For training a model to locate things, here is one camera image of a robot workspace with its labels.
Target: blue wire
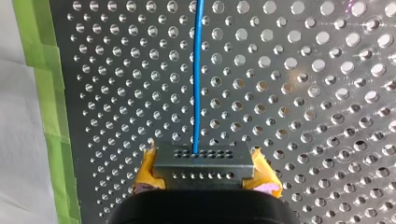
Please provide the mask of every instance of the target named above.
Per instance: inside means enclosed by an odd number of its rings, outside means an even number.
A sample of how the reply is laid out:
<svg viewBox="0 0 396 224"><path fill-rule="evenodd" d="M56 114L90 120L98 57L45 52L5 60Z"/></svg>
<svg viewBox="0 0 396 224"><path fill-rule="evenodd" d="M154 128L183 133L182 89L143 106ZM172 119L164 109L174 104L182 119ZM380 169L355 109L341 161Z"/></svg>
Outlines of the blue wire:
<svg viewBox="0 0 396 224"><path fill-rule="evenodd" d="M194 139L192 152L198 153L201 132L201 45L202 45L202 17L204 16L205 0L197 0L194 34Z"/></svg>

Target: white surface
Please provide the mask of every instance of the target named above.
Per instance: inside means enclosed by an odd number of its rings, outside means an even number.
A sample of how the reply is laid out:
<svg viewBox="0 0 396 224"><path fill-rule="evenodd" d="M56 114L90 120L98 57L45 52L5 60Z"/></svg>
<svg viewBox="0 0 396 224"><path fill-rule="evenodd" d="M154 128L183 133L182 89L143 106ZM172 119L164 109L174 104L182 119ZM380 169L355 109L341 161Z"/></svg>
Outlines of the white surface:
<svg viewBox="0 0 396 224"><path fill-rule="evenodd" d="M1 1L0 60L26 64L12 0Z"/></svg>
<svg viewBox="0 0 396 224"><path fill-rule="evenodd" d="M0 61L0 223L57 223L34 69Z"/></svg>

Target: black object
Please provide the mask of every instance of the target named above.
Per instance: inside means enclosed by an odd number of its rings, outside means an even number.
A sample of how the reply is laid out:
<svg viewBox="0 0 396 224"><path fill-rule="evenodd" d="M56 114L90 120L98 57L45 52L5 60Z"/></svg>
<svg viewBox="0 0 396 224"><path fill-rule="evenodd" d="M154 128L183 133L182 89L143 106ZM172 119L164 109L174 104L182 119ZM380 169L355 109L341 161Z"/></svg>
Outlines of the black object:
<svg viewBox="0 0 396 224"><path fill-rule="evenodd" d="M125 200L109 224L297 224L280 200L254 190L153 190Z"/></svg>
<svg viewBox="0 0 396 224"><path fill-rule="evenodd" d="M166 189L241 189L243 179L254 176L254 164L246 143L235 146L191 146L161 142L152 167Z"/></svg>

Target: metal plate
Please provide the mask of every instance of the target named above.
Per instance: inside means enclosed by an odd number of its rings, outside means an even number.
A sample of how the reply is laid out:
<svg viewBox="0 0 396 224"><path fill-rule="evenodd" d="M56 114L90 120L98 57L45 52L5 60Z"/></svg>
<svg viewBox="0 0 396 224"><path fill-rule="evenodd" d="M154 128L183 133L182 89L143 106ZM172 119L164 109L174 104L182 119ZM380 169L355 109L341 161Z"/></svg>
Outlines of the metal plate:
<svg viewBox="0 0 396 224"><path fill-rule="evenodd" d="M83 223L150 138L190 144L194 2L52 1ZM396 2L206 1L202 143L246 141L302 223L394 223Z"/></svg>

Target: green tape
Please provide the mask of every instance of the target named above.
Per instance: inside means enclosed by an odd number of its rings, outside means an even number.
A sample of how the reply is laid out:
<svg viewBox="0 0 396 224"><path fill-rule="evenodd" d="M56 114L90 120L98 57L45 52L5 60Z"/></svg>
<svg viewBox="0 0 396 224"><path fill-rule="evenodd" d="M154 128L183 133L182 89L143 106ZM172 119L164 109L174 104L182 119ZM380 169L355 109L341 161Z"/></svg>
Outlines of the green tape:
<svg viewBox="0 0 396 224"><path fill-rule="evenodd" d="M26 64L35 69L41 118L58 222L79 224L76 179L70 147L59 49L49 0L14 0Z"/></svg>

